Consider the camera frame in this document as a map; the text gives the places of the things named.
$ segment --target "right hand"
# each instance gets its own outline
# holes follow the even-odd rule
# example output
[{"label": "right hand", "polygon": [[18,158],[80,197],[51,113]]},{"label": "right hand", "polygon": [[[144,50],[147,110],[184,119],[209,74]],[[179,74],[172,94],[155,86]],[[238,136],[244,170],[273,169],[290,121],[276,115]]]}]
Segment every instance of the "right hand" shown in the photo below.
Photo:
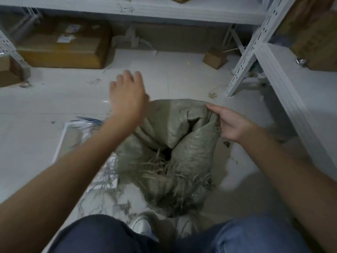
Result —
[{"label": "right hand", "polygon": [[221,137],[240,143],[251,131],[259,128],[243,115],[223,106],[210,103],[207,108],[220,116]]},{"label": "right hand", "polygon": [[145,92],[140,72],[134,76],[129,70],[117,75],[110,83],[110,103],[113,116],[124,126],[136,129],[142,124],[147,111],[149,95]]}]

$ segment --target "floor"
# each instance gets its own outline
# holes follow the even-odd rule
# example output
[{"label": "floor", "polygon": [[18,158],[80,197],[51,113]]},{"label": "floor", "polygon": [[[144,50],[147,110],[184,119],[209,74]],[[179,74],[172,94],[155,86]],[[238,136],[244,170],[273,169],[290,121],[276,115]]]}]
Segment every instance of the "floor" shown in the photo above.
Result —
[{"label": "floor", "polygon": [[[77,115],[107,116],[108,83],[124,69],[143,74],[151,100],[203,100],[232,108],[264,127],[273,124],[258,91],[242,90],[234,97],[224,97],[238,57],[230,56],[219,70],[202,63],[202,58],[202,54],[159,52],[154,56],[151,51],[117,50],[107,69],[34,68],[29,80],[32,87],[0,89],[0,202],[51,165],[65,122]],[[217,97],[209,98],[209,93]],[[227,148],[219,139],[213,178],[218,187],[202,213],[215,222],[251,212],[278,211],[277,194],[240,145]],[[133,211],[146,208],[136,187],[127,191],[125,200],[137,202]],[[86,214],[101,200],[92,197],[85,205]],[[77,217],[75,208],[65,225]]]}]

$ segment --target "white metal shelf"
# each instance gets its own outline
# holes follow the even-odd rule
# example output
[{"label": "white metal shelf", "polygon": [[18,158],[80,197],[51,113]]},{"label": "white metal shelf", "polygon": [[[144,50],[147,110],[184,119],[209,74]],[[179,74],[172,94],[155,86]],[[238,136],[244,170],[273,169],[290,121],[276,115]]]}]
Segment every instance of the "white metal shelf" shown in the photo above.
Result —
[{"label": "white metal shelf", "polygon": [[337,72],[299,67],[290,49],[270,43],[255,55],[315,165],[337,180]]},{"label": "white metal shelf", "polygon": [[257,0],[0,0],[0,5],[260,25]]}]

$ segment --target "dark pants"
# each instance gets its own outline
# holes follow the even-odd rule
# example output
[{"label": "dark pants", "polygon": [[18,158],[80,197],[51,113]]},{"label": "dark pants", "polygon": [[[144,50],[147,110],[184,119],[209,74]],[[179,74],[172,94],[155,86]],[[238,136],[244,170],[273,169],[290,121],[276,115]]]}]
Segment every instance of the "dark pants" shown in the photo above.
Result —
[{"label": "dark pants", "polygon": [[[126,224],[106,215],[84,217],[58,234],[50,253],[156,253],[158,243],[137,234]],[[178,239],[174,253],[297,253],[311,252],[301,235],[281,220],[251,216],[215,225]]]}]

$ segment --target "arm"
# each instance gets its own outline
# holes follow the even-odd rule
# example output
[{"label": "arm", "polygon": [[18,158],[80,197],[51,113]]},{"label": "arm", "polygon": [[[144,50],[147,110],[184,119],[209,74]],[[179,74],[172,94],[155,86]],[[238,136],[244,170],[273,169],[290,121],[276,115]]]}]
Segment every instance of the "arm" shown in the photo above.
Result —
[{"label": "arm", "polygon": [[0,205],[0,252],[41,252],[117,146],[141,124],[149,96],[141,74],[110,84],[114,114],[77,149]]},{"label": "arm", "polygon": [[242,115],[225,107],[207,107],[220,115],[221,136],[241,144],[321,246],[337,252],[337,182],[292,159],[263,128]]}]

